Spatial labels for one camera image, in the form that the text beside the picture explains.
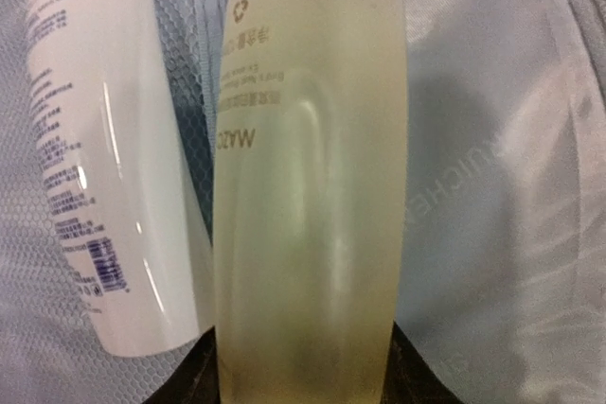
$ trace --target barcode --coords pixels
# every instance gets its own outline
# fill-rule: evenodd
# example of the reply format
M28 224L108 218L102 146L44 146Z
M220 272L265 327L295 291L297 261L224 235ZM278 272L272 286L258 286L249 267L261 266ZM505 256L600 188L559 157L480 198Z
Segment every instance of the barcode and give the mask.
M114 246L109 238L92 240L86 243L86 248L93 259L101 286L106 292L126 288L126 280L117 262Z

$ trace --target recycling symbol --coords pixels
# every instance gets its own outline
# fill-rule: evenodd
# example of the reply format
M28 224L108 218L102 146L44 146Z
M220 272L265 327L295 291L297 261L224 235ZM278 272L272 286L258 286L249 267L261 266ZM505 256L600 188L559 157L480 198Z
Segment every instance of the recycling symbol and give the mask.
M248 10L248 0L240 0L234 6L234 20L236 24L244 17L244 13Z

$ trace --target frosted plastic bottle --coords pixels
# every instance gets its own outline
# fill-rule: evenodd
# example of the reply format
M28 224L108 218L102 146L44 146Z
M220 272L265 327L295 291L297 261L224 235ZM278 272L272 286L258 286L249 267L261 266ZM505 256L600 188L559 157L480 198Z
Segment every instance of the frosted plastic bottle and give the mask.
M214 249L224 403L374 403L407 143L402 0L229 0Z
M31 118L52 219L104 348L175 348L213 324L210 244L152 0L29 0Z

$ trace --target white plastic bottle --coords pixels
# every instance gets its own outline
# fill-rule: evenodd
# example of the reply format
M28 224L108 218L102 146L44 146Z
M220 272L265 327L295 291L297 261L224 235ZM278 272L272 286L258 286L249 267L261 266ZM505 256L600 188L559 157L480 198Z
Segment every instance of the white plastic bottle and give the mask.
M229 0L213 224L224 403L381 399L404 33L402 0Z
M53 221L111 354L213 324L210 244L152 0L29 0L31 118Z

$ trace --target yellow-green bottle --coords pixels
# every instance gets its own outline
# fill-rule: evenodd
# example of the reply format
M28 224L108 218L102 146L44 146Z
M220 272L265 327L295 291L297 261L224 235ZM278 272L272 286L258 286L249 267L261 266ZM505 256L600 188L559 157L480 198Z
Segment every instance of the yellow-green bottle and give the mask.
M223 403L380 402L406 130L402 0L229 0L214 202Z

